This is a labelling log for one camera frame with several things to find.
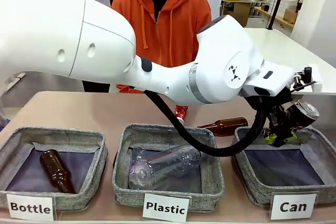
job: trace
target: black cable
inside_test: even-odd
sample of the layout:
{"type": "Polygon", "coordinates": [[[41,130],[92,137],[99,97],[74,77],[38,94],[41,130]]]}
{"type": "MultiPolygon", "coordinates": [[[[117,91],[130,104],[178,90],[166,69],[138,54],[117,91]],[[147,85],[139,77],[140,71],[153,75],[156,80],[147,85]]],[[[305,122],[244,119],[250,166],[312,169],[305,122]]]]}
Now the black cable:
{"type": "Polygon", "coordinates": [[[300,87],[297,87],[296,89],[291,90],[290,93],[292,94],[293,92],[295,92],[295,91],[299,91],[299,90],[301,90],[301,89],[304,89],[305,87],[310,86],[310,85],[313,85],[314,83],[316,83],[316,82],[315,82],[315,81],[309,82],[309,83],[307,83],[307,84],[305,84],[305,85],[302,85],[302,86],[300,86],[300,87]]]}
{"type": "Polygon", "coordinates": [[[273,27],[273,24],[274,24],[274,21],[275,21],[275,18],[277,16],[277,12],[278,12],[278,9],[279,9],[279,6],[280,6],[280,2],[281,0],[277,0],[275,6],[274,6],[274,12],[272,14],[272,18],[271,18],[271,21],[267,27],[268,30],[272,30],[272,27],[273,27]]]}
{"type": "Polygon", "coordinates": [[[267,117],[265,108],[257,110],[257,115],[252,127],[240,141],[226,148],[213,148],[199,142],[197,139],[192,137],[190,133],[185,129],[185,127],[179,122],[176,115],[171,111],[168,105],[162,100],[162,98],[157,93],[149,90],[145,90],[144,93],[168,118],[168,120],[173,124],[173,126],[176,128],[177,132],[183,139],[185,139],[191,146],[193,146],[197,150],[204,152],[205,154],[216,157],[233,156],[243,151],[246,147],[252,144],[253,141],[258,137],[258,135],[263,130],[267,117]]]}

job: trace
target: table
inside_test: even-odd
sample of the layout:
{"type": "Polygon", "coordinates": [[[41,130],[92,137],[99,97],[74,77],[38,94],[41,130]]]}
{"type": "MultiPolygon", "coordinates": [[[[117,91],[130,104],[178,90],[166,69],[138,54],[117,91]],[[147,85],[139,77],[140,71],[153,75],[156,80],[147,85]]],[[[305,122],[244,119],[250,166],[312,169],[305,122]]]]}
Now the table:
{"type": "Polygon", "coordinates": [[[243,27],[247,25],[248,17],[250,14],[251,4],[262,4],[265,0],[223,0],[226,3],[234,3],[233,12],[227,10],[226,13],[233,16],[243,27]]]}
{"type": "MultiPolygon", "coordinates": [[[[245,28],[245,31],[266,60],[292,67],[295,71],[303,70],[310,63],[317,64],[323,80],[321,95],[336,95],[336,69],[333,66],[278,30],[245,28]]],[[[311,94],[312,90],[307,87],[296,93],[311,94]]]]}
{"type": "MultiPolygon", "coordinates": [[[[175,104],[166,99],[168,105],[175,104]]],[[[198,126],[217,119],[244,116],[249,123],[255,112],[244,99],[204,106],[191,106],[186,117],[187,126],[198,126]]],[[[75,92],[41,92],[35,95],[0,133],[0,143],[21,126],[76,128],[99,131],[106,136],[108,161],[101,185],[91,205],[85,211],[59,212],[60,221],[109,220],[139,221],[141,208],[116,205],[113,199],[112,162],[119,146],[123,129],[129,123],[169,124],[163,114],[143,94],[97,94],[75,92]]],[[[217,138],[218,147],[231,144],[232,137],[217,138]]],[[[269,212],[256,207],[247,198],[229,157],[220,159],[225,179],[225,195],[213,213],[188,213],[187,221],[206,222],[267,222],[269,212]]],[[[8,211],[0,210],[0,218],[9,218],[8,211]]],[[[336,220],[336,205],[318,207],[313,221],[336,220]]]]}
{"type": "MultiPolygon", "coordinates": [[[[258,12],[261,12],[261,15],[265,15],[265,16],[267,16],[267,17],[271,17],[271,13],[270,13],[270,12],[267,12],[267,11],[265,11],[265,10],[262,10],[261,7],[257,7],[257,6],[255,6],[255,7],[253,7],[253,8],[254,8],[255,10],[257,10],[258,12]]],[[[285,27],[287,27],[287,28],[289,28],[289,29],[291,29],[291,30],[294,29],[294,24],[289,23],[288,21],[284,20],[284,19],[283,19],[282,17],[280,17],[280,16],[276,16],[276,17],[275,17],[275,20],[276,20],[278,23],[282,24],[283,26],[285,26],[285,27]]]]}
{"type": "Polygon", "coordinates": [[[227,3],[266,3],[266,0],[222,0],[227,3]]]}

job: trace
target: label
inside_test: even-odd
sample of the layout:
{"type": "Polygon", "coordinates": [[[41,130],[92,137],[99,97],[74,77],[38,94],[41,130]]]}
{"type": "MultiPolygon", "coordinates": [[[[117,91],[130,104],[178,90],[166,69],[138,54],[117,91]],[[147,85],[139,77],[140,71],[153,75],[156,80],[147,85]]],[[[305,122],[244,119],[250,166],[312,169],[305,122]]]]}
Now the label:
{"type": "Polygon", "coordinates": [[[52,198],[7,194],[9,214],[22,220],[53,221],[52,198]]]}
{"type": "Polygon", "coordinates": [[[271,220],[310,218],[317,194],[274,195],[271,220]]]}
{"type": "Polygon", "coordinates": [[[189,199],[145,194],[142,216],[184,223],[187,218],[188,206],[189,199]]]}

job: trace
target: brown glass bottle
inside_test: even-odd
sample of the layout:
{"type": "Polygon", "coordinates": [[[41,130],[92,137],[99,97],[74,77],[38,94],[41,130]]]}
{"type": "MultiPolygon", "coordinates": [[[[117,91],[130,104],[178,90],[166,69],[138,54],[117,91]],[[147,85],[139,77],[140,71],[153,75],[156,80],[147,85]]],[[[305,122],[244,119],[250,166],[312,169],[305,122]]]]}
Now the brown glass bottle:
{"type": "Polygon", "coordinates": [[[75,189],[71,182],[71,172],[63,163],[56,150],[48,150],[41,154],[40,163],[52,186],[61,193],[75,194],[75,189]]]}
{"type": "Polygon", "coordinates": [[[245,118],[230,118],[218,120],[215,123],[203,125],[199,128],[205,128],[214,133],[215,136],[232,136],[238,127],[248,126],[245,118]]]}

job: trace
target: wooden table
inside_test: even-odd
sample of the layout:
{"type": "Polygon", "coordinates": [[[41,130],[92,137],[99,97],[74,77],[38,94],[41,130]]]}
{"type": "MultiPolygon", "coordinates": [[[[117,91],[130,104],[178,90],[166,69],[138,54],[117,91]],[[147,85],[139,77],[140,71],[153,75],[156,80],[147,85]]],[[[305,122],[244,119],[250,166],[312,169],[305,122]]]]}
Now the wooden table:
{"type": "MultiPolygon", "coordinates": [[[[171,108],[175,104],[168,101],[171,108]]],[[[212,123],[218,119],[244,116],[249,122],[254,111],[242,98],[222,104],[191,106],[187,126],[212,123]]],[[[112,162],[123,129],[129,123],[169,124],[168,120],[143,94],[96,94],[75,92],[41,92],[30,100],[0,133],[0,143],[21,126],[76,128],[102,132],[109,151],[108,162],[98,192],[87,210],[59,212],[60,221],[139,221],[141,208],[119,206],[114,202],[112,162]]],[[[218,147],[230,145],[232,137],[217,138],[218,147]]],[[[197,222],[268,222],[269,211],[253,205],[247,198],[229,157],[220,159],[225,180],[225,194],[213,213],[188,213],[187,221],[197,222]]],[[[9,218],[8,210],[0,210],[0,218],[9,218]]],[[[312,221],[336,220],[336,205],[318,207],[312,221]]]]}
{"type": "Polygon", "coordinates": [[[243,27],[247,25],[248,17],[251,10],[252,4],[262,4],[265,0],[223,0],[225,3],[234,3],[233,12],[228,12],[229,15],[233,16],[243,27]]]}
{"type": "MultiPolygon", "coordinates": [[[[261,12],[263,15],[266,15],[267,17],[270,17],[271,16],[271,13],[270,12],[266,12],[265,10],[262,10],[261,7],[253,7],[255,10],[257,10],[258,12],[261,12]]],[[[275,17],[275,20],[277,22],[279,22],[280,24],[282,24],[283,26],[293,30],[294,29],[294,25],[295,24],[292,24],[292,23],[289,23],[288,21],[284,20],[282,17],[280,16],[276,16],[275,17]]]]}

